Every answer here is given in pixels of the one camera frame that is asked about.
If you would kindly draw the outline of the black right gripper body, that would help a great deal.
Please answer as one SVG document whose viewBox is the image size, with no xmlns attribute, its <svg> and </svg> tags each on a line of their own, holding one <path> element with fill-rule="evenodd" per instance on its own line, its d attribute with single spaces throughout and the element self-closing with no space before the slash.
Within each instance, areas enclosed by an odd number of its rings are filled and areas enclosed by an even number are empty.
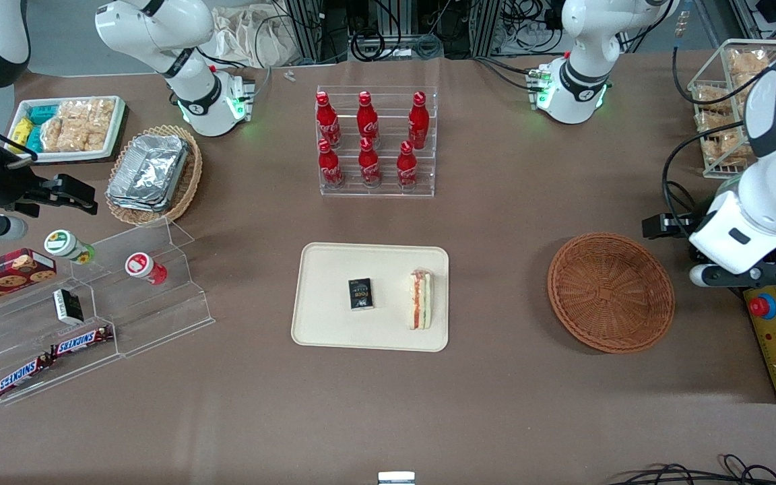
<svg viewBox="0 0 776 485">
<path fill-rule="evenodd" d="M 45 187 L 49 180 L 34 174 L 32 166 L 30 158 L 0 156 L 0 209 L 36 217 L 37 209 L 28 206 L 59 204 L 57 196 Z"/>
</svg>

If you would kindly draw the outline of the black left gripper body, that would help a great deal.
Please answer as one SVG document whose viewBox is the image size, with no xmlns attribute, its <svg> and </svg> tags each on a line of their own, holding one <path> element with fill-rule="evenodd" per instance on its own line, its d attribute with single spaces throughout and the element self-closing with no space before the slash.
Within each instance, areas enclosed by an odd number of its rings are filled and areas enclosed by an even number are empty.
<svg viewBox="0 0 776 485">
<path fill-rule="evenodd" d="M 688 238 L 693 234 L 701 221 L 696 213 L 664 214 L 664 236 L 672 238 Z"/>
</svg>

